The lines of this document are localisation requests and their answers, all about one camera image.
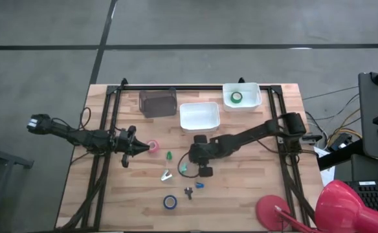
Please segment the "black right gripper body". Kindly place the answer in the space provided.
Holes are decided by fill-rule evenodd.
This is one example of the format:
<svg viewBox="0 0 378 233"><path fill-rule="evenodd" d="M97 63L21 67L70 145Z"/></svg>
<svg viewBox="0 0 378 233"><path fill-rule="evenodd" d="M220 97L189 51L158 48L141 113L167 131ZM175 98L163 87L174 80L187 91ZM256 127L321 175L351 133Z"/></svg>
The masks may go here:
<svg viewBox="0 0 378 233"><path fill-rule="evenodd" d="M215 159L217 153L216 139L207 140L206 135L194 136L194 164L197 164L200 177L213 176L213 168L208 167L210 159Z"/></svg>

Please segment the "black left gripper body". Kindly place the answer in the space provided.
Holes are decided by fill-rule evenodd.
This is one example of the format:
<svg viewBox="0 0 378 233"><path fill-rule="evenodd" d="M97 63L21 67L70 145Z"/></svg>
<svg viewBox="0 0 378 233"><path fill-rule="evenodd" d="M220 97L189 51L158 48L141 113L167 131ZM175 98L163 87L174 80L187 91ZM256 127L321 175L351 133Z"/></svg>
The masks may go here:
<svg viewBox="0 0 378 233"><path fill-rule="evenodd" d="M137 154L137 147L135 142L136 127L130 126L128 129L120 129L116 138L114 152L122 152L121 159L122 166L127 168L129 166L129 157L134 157Z"/></svg>

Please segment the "blue tape roll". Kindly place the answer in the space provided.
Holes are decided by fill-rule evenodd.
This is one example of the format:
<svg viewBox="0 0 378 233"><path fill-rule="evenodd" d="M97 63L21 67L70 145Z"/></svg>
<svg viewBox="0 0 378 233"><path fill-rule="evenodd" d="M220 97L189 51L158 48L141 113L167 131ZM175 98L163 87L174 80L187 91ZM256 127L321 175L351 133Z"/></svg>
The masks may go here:
<svg viewBox="0 0 378 233"><path fill-rule="evenodd" d="M174 195L167 195L163 199L163 206L167 210L173 210L177 206L177 198Z"/></svg>

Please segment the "white plastic bin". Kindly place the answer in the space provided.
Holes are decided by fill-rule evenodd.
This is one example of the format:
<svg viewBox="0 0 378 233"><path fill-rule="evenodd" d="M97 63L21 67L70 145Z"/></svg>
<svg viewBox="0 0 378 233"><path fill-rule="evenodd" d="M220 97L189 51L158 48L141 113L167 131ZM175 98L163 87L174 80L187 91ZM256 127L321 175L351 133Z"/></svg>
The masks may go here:
<svg viewBox="0 0 378 233"><path fill-rule="evenodd" d="M216 102L185 103L179 107L180 127L186 133L216 131L220 126L219 106Z"/></svg>
<svg viewBox="0 0 378 233"><path fill-rule="evenodd" d="M223 106L225 111L254 111L262 103L260 86L257 83L225 83L222 86ZM230 96L234 91L243 95L243 100L239 104L230 101Z"/></svg>

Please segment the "dark translucent plastic bin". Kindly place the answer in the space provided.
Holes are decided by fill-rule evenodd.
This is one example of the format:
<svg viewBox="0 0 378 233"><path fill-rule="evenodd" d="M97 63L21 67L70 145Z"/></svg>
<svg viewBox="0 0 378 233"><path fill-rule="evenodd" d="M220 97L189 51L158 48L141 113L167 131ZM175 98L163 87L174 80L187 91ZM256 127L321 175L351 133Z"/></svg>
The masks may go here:
<svg viewBox="0 0 378 233"><path fill-rule="evenodd" d="M139 93L139 110L146 118L169 117L177 112L175 88Z"/></svg>

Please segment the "white paper sheet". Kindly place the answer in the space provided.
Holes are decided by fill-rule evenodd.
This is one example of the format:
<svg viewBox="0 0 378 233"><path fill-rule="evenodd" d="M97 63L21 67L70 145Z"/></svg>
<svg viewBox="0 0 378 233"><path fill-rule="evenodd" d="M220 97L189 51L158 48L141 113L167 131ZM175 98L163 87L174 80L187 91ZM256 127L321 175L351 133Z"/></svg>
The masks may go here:
<svg viewBox="0 0 378 233"><path fill-rule="evenodd" d="M313 147L314 151L318 154L318 157L321 158L325 155L329 155L329 152L328 151L325 151L323 149L320 149L316 146ZM335 176L335 167L332 166L326 170L322 170L320 171L320 174L321 174L321 178L322 178L322 183L323 183L323 186L326 186L328 185L331 181L334 180L334 176Z"/></svg>

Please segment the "black diagonal bar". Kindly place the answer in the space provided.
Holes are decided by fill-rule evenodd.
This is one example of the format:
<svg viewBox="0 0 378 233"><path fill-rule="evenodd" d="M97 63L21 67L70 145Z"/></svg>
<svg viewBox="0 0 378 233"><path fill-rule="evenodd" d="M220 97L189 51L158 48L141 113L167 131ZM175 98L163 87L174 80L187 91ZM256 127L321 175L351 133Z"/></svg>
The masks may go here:
<svg viewBox="0 0 378 233"><path fill-rule="evenodd" d="M362 139L348 144L346 147L331 152L323 157L319 157L317 159L318 168L320 171L326 170L328 168L331 168L332 166L336 166L350 160L352 155L354 154L364 155Z"/></svg>

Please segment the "black power box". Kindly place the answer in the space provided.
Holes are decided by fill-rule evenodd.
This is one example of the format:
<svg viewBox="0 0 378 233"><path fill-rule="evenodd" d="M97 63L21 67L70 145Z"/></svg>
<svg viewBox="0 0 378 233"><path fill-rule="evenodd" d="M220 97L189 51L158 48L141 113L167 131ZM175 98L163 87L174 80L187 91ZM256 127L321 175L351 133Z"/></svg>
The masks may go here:
<svg viewBox="0 0 378 233"><path fill-rule="evenodd" d="M328 145L328 150L338 151L341 148L346 147L348 144L353 142L353 137L348 133L339 133L336 137L334 137Z"/></svg>

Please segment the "red desk lamp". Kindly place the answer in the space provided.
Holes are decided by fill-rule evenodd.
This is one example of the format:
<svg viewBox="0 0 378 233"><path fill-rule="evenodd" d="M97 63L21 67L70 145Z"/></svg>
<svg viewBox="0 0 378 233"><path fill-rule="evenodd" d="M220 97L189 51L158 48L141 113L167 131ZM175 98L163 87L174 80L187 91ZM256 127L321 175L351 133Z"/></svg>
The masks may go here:
<svg viewBox="0 0 378 233"><path fill-rule="evenodd" d="M378 211L367 207L356 191L339 180L322 190L315 208L315 228L292 217L287 202L276 195L262 197L255 211L259 223L270 231L291 226L303 233L378 233Z"/></svg>

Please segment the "grey side stand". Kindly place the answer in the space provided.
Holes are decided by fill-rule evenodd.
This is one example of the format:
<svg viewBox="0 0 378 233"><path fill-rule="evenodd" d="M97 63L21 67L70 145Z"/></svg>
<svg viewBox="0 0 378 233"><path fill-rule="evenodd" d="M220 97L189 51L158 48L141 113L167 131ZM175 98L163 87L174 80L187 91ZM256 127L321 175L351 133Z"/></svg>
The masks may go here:
<svg viewBox="0 0 378 233"><path fill-rule="evenodd" d="M370 73L358 75L363 150L366 155L378 159L378 125L372 121L378 117L378 85L371 81Z"/></svg>

